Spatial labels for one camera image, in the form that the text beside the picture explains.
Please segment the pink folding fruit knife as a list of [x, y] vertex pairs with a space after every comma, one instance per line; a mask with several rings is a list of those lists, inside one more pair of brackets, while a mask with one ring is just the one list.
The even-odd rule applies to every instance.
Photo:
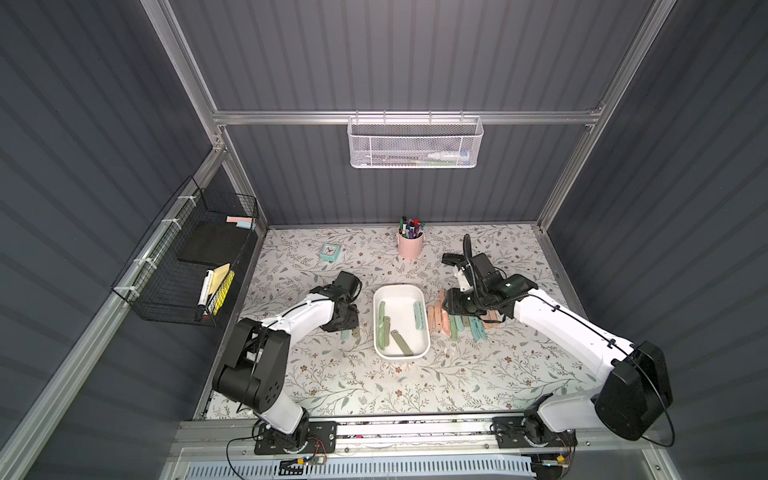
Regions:
[[439, 300], [438, 300], [437, 310], [439, 313], [442, 331], [446, 335], [450, 335], [451, 334], [450, 316], [444, 307], [445, 300], [446, 300], [446, 290], [441, 289], [439, 291]]

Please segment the green sheathed fruit knife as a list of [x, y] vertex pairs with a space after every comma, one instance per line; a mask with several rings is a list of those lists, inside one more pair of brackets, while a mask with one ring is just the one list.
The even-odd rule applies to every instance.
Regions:
[[383, 318], [385, 315], [386, 315], [386, 302], [381, 301], [378, 305], [378, 320], [377, 320], [377, 346], [381, 351], [383, 351], [389, 345], [389, 342], [386, 342], [386, 340], [383, 338], [383, 333], [384, 333]]

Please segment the white oval storage box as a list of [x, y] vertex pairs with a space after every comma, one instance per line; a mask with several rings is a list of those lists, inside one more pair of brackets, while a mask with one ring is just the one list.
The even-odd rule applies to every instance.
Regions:
[[[386, 315], [391, 317], [389, 345], [381, 351], [377, 346], [378, 305], [386, 302]], [[425, 329], [417, 330], [414, 322], [413, 304], [420, 301], [423, 305]], [[387, 361], [415, 361], [424, 357], [430, 350], [431, 339], [427, 326], [426, 300], [421, 289], [410, 284], [391, 284], [380, 287], [373, 296], [373, 336], [376, 353]], [[414, 355], [406, 357], [391, 336], [397, 330], [403, 336]]]

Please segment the olive green fruit knife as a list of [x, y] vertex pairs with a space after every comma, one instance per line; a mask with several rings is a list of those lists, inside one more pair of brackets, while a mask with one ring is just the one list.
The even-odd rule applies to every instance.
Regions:
[[403, 338], [403, 336], [400, 334], [397, 330], [391, 331], [391, 336], [394, 339], [395, 343], [397, 344], [398, 348], [401, 350], [402, 354], [406, 357], [413, 356], [414, 353]]

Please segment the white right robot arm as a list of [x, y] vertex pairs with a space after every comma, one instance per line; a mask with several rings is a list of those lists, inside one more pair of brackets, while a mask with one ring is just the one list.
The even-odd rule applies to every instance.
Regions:
[[637, 441], [669, 415], [673, 394], [658, 346], [633, 343], [594, 325], [521, 274], [503, 276], [486, 255], [472, 252], [470, 237], [464, 237], [462, 253], [446, 253], [442, 262], [459, 282], [445, 294], [447, 314], [480, 317], [496, 311], [513, 318], [543, 333], [594, 377], [592, 390], [546, 394], [526, 408], [521, 430], [529, 444], [544, 447], [566, 433], [600, 427]]

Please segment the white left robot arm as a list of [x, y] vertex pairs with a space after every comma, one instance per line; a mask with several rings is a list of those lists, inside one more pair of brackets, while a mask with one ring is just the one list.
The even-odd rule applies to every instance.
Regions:
[[277, 447], [304, 447], [309, 414], [283, 392], [291, 347], [317, 329], [357, 328], [361, 290], [359, 278], [343, 271], [272, 320], [238, 321], [214, 369], [212, 390], [255, 412], [269, 426], [265, 438]]

